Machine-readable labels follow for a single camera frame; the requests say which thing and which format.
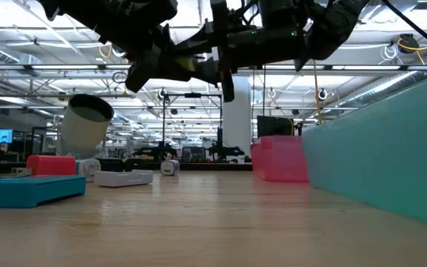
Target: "white cylinder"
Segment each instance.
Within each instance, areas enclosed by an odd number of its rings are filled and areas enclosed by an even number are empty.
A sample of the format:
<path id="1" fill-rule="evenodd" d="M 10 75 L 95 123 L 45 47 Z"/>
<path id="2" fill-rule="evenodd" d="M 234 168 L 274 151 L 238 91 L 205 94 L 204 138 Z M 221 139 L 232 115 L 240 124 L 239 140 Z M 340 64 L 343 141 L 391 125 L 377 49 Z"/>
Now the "white cylinder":
<path id="1" fill-rule="evenodd" d="M 61 155 L 87 159 L 96 153 L 113 118 L 113 108 L 96 96 L 78 94 L 69 100 L 59 138 Z"/>

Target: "yellow cable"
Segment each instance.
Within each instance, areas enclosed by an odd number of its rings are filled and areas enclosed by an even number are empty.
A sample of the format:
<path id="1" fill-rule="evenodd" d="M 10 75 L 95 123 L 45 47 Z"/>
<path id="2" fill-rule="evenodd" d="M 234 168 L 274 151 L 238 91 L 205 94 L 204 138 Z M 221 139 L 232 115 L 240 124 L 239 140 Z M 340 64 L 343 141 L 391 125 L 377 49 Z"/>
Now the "yellow cable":
<path id="1" fill-rule="evenodd" d="M 98 51 L 100 52 L 100 56 L 104 58 L 109 58 L 111 56 L 112 45 L 110 44 L 110 50 L 108 51 L 108 55 L 103 54 L 102 47 L 98 47 Z"/>
<path id="2" fill-rule="evenodd" d="M 407 46 L 402 45 L 402 44 L 400 43 L 402 40 L 403 40 L 403 39 L 399 39 L 399 40 L 398 40 L 398 45 L 399 45 L 399 46 L 401 46 L 401 47 L 403 47 L 403 48 L 406 48 L 406 49 L 408 49 L 408 50 L 421 51 L 421 50 L 426 50 L 426 49 L 427 49 L 427 47 L 421 47 L 421 48 L 412 48 L 412 47 L 407 47 Z"/>
<path id="3" fill-rule="evenodd" d="M 317 106 L 317 116 L 319 117 L 319 124 L 322 124 L 322 115 L 320 113 L 320 102 L 319 102 L 319 85 L 317 84 L 317 70 L 316 70 L 316 61 L 314 60 L 314 82 L 316 83 L 316 106 Z"/>
<path id="4" fill-rule="evenodd" d="M 284 115 L 286 117 L 286 119 L 288 119 L 288 121 L 291 123 L 291 136 L 294 136 L 294 122 L 288 118 L 288 115 L 286 115 L 286 113 L 284 111 L 282 111 L 282 109 L 279 107 L 278 103 L 276 103 L 276 101 L 274 100 L 273 97 L 271 97 L 270 92 L 268 91 L 268 96 L 271 98 L 271 100 L 273 100 L 274 104 L 278 107 L 278 109 L 281 111 L 282 115 Z"/>
<path id="5" fill-rule="evenodd" d="M 426 63 L 424 62 L 423 57 L 421 56 L 419 51 L 416 51 L 416 54 L 418 55 L 418 57 L 420 58 L 421 63 L 423 63 L 423 65 L 426 65 Z"/>

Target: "pink plastic block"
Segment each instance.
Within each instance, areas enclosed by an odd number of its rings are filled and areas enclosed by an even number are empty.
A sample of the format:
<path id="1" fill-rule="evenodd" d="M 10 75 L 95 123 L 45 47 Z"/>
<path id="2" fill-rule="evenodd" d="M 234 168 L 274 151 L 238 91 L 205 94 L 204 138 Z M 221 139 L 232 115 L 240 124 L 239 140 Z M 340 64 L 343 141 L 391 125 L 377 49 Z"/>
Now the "pink plastic block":
<path id="1" fill-rule="evenodd" d="M 251 145 L 253 173 L 268 182 L 309 182 L 301 136 L 264 136 Z"/>
<path id="2" fill-rule="evenodd" d="M 76 174 L 75 158 L 71 156 L 31 155 L 26 168 L 32 169 L 31 176 Z"/>

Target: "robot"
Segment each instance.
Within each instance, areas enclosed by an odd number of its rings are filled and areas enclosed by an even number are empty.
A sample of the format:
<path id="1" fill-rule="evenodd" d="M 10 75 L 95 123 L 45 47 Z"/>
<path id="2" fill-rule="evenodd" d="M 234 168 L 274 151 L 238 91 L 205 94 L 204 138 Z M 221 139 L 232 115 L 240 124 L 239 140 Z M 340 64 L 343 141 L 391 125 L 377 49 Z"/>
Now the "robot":
<path id="1" fill-rule="evenodd" d="M 360 12 L 370 2 L 329 0 L 323 7 L 314 0 L 239 0 L 242 7 L 229 10 L 226 0 L 211 0 L 213 21 L 174 44 L 169 25 L 160 24 L 176 15 L 176 0 L 38 1 L 49 20 L 66 13 L 97 32 L 100 42 L 110 41 L 125 53 L 132 64 L 125 84 L 133 92 L 151 78 L 197 78 L 222 84 L 225 102 L 234 100 L 232 74 L 238 68 L 261 69 L 268 63 L 294 59 L 299 71 L 310 59 L 327 59 L 351 35 Z M 393 10 L 388 0 L 383 1 Z M 253 17 L 261 16 L 263 27 L 245 18 L 250 9 L 256 10 Z M 304 31 L 308 19 L 314 23 Z M 198 56 L 211 53 L 214 47 L 219 60 Z"/>

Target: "white tray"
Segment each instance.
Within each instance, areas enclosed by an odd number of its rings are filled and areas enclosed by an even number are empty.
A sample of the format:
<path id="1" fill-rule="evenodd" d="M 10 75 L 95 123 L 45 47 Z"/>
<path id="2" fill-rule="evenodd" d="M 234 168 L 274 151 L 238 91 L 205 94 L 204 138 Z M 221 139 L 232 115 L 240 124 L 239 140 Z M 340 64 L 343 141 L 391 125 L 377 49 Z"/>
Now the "white tray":
<path id="1" fill-rule="evenodd" d="M 109 171 L 97 171 L 95 184 L 106 187 L 122 187 L 131 185 L 147 185 L 153 182 L 152 171 L 139 171 L 116 173 Z"/>

